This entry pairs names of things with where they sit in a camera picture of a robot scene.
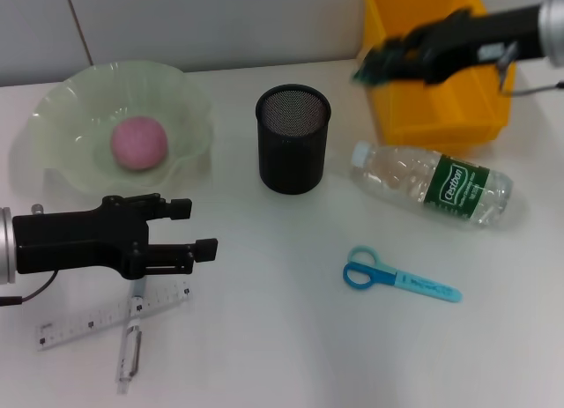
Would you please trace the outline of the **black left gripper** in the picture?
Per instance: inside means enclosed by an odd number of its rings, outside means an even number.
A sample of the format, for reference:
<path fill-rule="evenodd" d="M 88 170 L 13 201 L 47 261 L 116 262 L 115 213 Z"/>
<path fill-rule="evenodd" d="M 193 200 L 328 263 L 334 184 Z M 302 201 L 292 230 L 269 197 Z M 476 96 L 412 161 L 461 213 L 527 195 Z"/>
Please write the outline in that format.
<path fill-rule="evenodd" d="M 189 275 L 195 263 L 215 260 L 217 239 L 189 244 L 148 244 L 148 220 L 189 219 L 192 201 L 159 197 L 104 197 L 90 211 L 17 216 L 13 219 L 17 273 L 108 267 L 125 279 Z"/>

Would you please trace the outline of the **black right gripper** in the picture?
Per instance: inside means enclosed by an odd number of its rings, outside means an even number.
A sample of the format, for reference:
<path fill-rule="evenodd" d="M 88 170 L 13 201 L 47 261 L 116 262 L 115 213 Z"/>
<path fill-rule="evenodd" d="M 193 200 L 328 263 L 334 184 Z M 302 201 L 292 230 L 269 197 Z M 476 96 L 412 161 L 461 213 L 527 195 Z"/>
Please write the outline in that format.
<path fill-rule="evenodd" d="M 383 50 L 404 55 L 417 50 L 417 59 L 393 59 L 390 81 L 440 84 L 474 66 L 539 59 L 544 56 L 538 26 L 540 6 L 475 16 L 468 9 L 443 20 L 389 37 Z"/>

